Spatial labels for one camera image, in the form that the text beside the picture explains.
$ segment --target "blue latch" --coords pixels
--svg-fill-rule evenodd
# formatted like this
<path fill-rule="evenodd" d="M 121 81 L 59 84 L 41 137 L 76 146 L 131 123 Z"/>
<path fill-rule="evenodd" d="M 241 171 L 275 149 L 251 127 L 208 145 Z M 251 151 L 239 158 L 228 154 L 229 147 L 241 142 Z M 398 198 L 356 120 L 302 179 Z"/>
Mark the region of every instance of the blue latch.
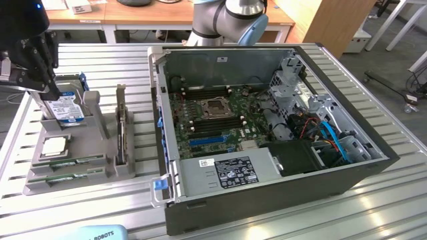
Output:
<path fill-rule="evenodd" d="M 157 180 L 153 181 L 153 190 L 164 190 L 168 189 L 168 180 L 163 179 L 163 180 Z"/>
<path fill-rule="evenodd" d="M 159 121 L 157 121 L 157 128 L 163 128 L 163 118 L 161 117 L 159 118 Z"/>

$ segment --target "aluminum table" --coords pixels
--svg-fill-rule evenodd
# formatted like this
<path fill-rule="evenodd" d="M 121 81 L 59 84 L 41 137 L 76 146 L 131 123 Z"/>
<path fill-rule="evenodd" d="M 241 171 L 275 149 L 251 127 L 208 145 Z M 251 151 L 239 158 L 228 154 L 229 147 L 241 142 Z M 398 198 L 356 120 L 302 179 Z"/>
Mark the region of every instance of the aluminum table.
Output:
<path fill-rule="evenodd" d="M 127 84 L 135 113 L 136 177 L 111 184 L 33 196 L 21 195 L 39 137 L 41 112 L 25 95 L 0 151 L 0 238 L 51 239 L 87 225 L 121 224 L 131 240 L 177 239 L 424 239 L 427 238 L 427 148 L 330 52 L 300 45 L 400 160 L 343 195 L 168 236 L 161 208 L 151 206 L 149 184 L 159 176 L 149 93 L 147 44 L 61 44 L 57 74 L 83 71 L 100 92 L 104 113 L 115 110 L 116 85 Z M 311 73 L 315 90 L 324 89 Z"/>

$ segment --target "table leg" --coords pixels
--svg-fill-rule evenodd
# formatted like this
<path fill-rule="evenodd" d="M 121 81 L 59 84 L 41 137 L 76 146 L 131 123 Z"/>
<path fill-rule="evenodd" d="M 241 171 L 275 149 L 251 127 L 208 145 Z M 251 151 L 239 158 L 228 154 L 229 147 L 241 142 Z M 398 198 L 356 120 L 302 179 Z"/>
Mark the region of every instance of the table leg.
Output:
<path fill-rule="evenodd" d="M 394 49 L 394 47 L 396 46 L 396 44 L 400 41 L 400 39 L 403 38 L 403 36 L 407 34 L 411 26 L 415 24 L 416 20 L 420 18 L 426 8 L 427 8 L 427 5 L 422 6 L 418 9 L 418 11 L 415 12 L 414 16 L 411 17 L 411 19 L 407 21 L 404 27 L 402 28 L 399 34 L 395 36 L 395 38 L 392 39 L 391 43 L 386 47 L 387 51 L 391 51 Z"/>
<path fill-rule="evenodd" d="M 420 65 L 423 64 L 423 62 L 426 62 L 427 60 L 427 51 L 424 52 L 424 54 L 420 56 L 420 58 L 416 60 L 416 62 L 414 63 L 414 65 L 408 68 L 408 70 L 415 73 L 415 71 L 419 69 Z"/>
<path fill-rule="evenodd" d="M 108 44 L 116 44 L 116 25 L 113 24 L 103 24 L 101 29 L 104 30 L 105 39 Z"/>
<path fill-rule="evenodd" d="M 286 42 L 290 33 L 290 28 L 290 26 L 283 26 L 277 31 L 277 35 L 273 41 L 276 44 L 283 44 Z"/>
<path fill-rule="evenodd" d="M 398 6 L 395 7 L 392 13 L 390 14 L 390 17 L 387 18 L 384 24 L 380 26 L 380 29 L 378 30 L 375 36 L 372 37 L 371 41 L 368 42 L 368 44 L 364 47 L 364 49 L 367 51 L 371 51 L 374 45 L 379 41 L 379 39 L 380 39 L 382 35 L 384 34 L 387 28 L 392 24 L 398 14 L 400 13 L 403 7 L 406 6 L 406 4 L 407 4 L 407 0 L 400 0 L 400 3 L 398 4 Z"/>

